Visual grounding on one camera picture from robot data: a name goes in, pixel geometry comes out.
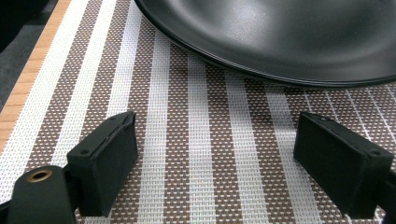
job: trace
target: white stripe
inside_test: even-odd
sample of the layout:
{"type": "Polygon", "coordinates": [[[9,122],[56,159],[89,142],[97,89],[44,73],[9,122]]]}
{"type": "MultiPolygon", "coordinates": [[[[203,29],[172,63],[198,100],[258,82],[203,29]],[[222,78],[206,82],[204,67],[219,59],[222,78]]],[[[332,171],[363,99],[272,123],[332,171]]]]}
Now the white stripe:
{"type": "Polygon", "coordinates": [[[90,102],[93,83],[105,46],[108,27],[113,16],[117,0],[104,0],[96,24],[93,27],[90,43],[78,74],[76,87],[64,118],[50,164],[65,166],[66,153],[79,141],[85,114],[90,102]]]}
{"type": "Polygon", "coordinates": [[[311,105],[311,102],[309,100],[309,97],[308,97],[308,94],[306,93],[306,91],[304,91],[304,97],[306,100],[306,104],[308,105],[308,111],[312,113],[313,112],[312,105],[311,105]]]}
{"type": "MultiPolygon", "coordinates": [[[[129,92],[133,78],[132,71],[134,70],[134,59],[141,21],[142,13],[134,1],[132,1],[131,5],[129,5],[128,17],[122,35],[120,54],[117,60],[110,99],[108,100],[107,118],[128,110],[129,92]]],[[[111,222],[111,216],[112,211],[108,217],[86,217],[85,223],[107,224],[111,222]]]]}
{"type": "Polygon", "coordinates": [[[366,133],[367,139],[369,141],[371,141],[371,137],[370,137],[369,131],[366,129],[366,125],[364,124],[363,118],[361,117],[361,112],[359,111],[358,107],[355,105],[355,102],[352,99],[352,95],[350,94],[349,91],[346,91],[346,95],[347,95],[350,103],[352,104],[353,110],[355,110],[356,117],[358,117],[358,120],[361,123],[361,127],[363,128],[364,132],[366,133]]]}
{"type": "Polygon", "coordinates": [[[332,98],[330,97],[329,92],[324,91],[324,93],[326,94],[327,101],[329,102],[330,108],[332,109],[332,114],[335,117],[335,121],[340,122],[340,120],[338,119],[337,112],[335,112],[334,105],[332,104],[332,98]]]}
{"type": "Polygon", "coordinates": [[[285,93],[270,85],[265,85],[265,91],[296,222],[323,223],[308,174],[293,158],[296,130],[285,93]]]}
{"type": "Polygon", "coordinates": [[[87,3],[70,3],[4,148],[0,159],[0,203],[9,200],[14,182],[23,174],[87,3]]]}
{"type": "Polygon", "coordinates": [[[188,67],[190,218],[216,223],[205,64],[189,55],[188,67]]]}
{"type": "Polygon", "coordinates": [[[245,85],[234,74],[227,73],[225,79],[242,217],[244,223],[267,223],[269,220],[262,175],[245,85]]]}
{"type": "Polygon", "coordinates": [[[382,121],[384,121],[385,127],[387,127],[387,129],[388,129],[388,132],[389,132],[390,136],[392,137],[393,143],[396,143],[395,135],[394,135],[391,127],[388,125],[387,120],[384,117],[384,113],[382,113],[381,108],[379,108],[378,104],[376,103],[376,100],[373,97],[373,95],[371,94],[371,91],[368,88],[366,89],[366,91],[369,94],[369,97],[372,100],[376,111],[378,111],[379,116],[381,117],[382,121]]]}
{"type": "Polygon", "coordinates": [[[170,43],[156,32],[137,223],[162,223],[170,43]]]}

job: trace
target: black bowl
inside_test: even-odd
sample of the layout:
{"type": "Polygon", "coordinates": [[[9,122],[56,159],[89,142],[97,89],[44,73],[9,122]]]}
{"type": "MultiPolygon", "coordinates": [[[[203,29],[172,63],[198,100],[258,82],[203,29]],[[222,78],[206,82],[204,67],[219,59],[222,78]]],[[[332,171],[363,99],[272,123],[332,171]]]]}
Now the black bowl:
{"type": "Polygon", "coordinates": [[[308,88],[396,80],[395,0],[135,0],[175,43],[247,77],[308,88]]]}

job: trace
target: black clamp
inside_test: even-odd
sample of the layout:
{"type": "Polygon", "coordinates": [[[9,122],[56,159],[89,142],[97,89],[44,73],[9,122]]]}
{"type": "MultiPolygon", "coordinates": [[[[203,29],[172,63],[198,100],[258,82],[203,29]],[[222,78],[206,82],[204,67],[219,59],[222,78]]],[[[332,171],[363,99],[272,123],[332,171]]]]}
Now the black clamp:
{"type": "Polygon", "coordinates": [[[383,223],[396,223],[393,154],[332,119],[301,113],[294,158],[351,218],[373,218],[379,205],[383,223]]]}
{"type": "Polygon", "coordinates": [[[135,113],[105,120],[67,153],[67,165],[43,166],[22,175],[11,201],[0,205],[0,223],[76,223],[107,217],[138,154],[135,113]]]}

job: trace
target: table surface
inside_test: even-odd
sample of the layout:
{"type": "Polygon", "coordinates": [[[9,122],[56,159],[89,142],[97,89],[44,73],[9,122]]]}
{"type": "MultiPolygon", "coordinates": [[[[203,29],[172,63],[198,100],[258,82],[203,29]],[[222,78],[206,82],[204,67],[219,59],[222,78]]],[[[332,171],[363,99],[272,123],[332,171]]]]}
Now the table surface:
{"type": "Polygon", "coordinates": [[[292,158],[299,113],[395,153],[395,95],[395,83],[305,91],[242,78],[170,43],[134,1],[59,0],[0,115],[0,203],[21,174],[64,166],[101,121],[133,110],[136,167],[110,217],[79,223],[352,223],[292,158]]]}

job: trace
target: wooden table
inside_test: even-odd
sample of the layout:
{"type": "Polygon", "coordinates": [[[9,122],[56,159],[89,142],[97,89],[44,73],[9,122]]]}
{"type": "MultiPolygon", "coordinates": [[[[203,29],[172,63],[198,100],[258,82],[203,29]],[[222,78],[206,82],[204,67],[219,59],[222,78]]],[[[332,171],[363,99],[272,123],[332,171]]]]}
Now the wooden table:
{"type": "Polygon", "coordinates": [[[64,13],[66,12],[70,0],[58,0],[58,4],[44,28],[43,33],[35,44],[35,48],[24,66],[17,83],[14,86],[8,100],[0,114],[0,155],[14,128],[15,122],[26,101],[26,97],[35,82],[38,70],[43,63],[50,48],[53,37],[61,24],[64,13]]]}

